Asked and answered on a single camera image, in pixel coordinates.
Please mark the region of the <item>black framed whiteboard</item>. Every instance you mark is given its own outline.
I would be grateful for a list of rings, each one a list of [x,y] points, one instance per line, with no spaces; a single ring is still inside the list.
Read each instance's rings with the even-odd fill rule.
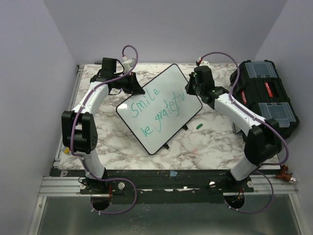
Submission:
[[[146,152],[157,153],[202,109],[195,95],[188,95],[188,81],[177,64],[171,64],[143,86],[144,94],[132,95],[116,112]]]

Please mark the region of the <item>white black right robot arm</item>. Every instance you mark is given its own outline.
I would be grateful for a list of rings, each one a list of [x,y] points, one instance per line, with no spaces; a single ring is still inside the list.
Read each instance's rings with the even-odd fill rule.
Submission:
[[[235,192],[243,186],[243,181],[256,171],[263,162],[274,157],[282,150],[282,141],[277,136],[278,122],[266,120],[238,103],[228,90],[215,85],[211,68],[198,66],[189,74],[185,86],[189,95],[197,95],[210,108],[227,116],[246,136],[244,155],[230,170],[225,179],[225,187]]]

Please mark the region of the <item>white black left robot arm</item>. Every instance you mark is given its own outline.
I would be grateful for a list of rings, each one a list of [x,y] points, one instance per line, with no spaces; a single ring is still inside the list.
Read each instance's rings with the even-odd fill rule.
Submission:
[[[80,159],[86,177],[93,180],[91,187],[97,193],[104,193],[109,182],[106,169],[96,152],[98,133],[94,116],[113,89],[132,95],[145,94],[133,71],[137,61],[125,58],[121,62],[122,72],[116,71],[118,63],[117,59],[104,57],[102,67],[90,79],[89,89],[83,99],[75,108],[64,111],[61,116],[63,145]]]

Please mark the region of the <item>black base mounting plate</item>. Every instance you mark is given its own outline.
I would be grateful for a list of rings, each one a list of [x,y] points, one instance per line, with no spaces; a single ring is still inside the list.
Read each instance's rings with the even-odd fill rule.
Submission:
[[[253,182],[238,183],[227,170],[108,170],[110,182],[87,179],[81,170],[53,169],[49,177],[78,177],[81,197],[94,204],[223,203],[224,197],[253,192]]]

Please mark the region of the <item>black plastic toolbox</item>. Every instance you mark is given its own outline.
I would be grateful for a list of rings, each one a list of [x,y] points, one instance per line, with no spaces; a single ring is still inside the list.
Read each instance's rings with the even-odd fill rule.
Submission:
[[[288,139],[299,126],[276,66],[272,61],[243,61],[239,65],[240,76],[232,95],[244,106],[266,119],[274,118],[277,132]]]

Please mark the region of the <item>copper pipe fitting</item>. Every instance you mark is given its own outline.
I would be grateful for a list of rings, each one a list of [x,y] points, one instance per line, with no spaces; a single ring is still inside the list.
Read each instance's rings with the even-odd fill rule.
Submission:
[[[296,178],[292,174],[288,173],[288,169],[289,168],[286,164],[282,165],[279,173],[275,175],[275,178],[290,184],[296,184]]]

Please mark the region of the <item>front aluminium rail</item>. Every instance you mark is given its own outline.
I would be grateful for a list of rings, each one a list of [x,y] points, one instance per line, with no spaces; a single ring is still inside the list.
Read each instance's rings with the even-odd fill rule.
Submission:
[[[43,177],[40,197],[79,197],[80,183],[78,177]]]

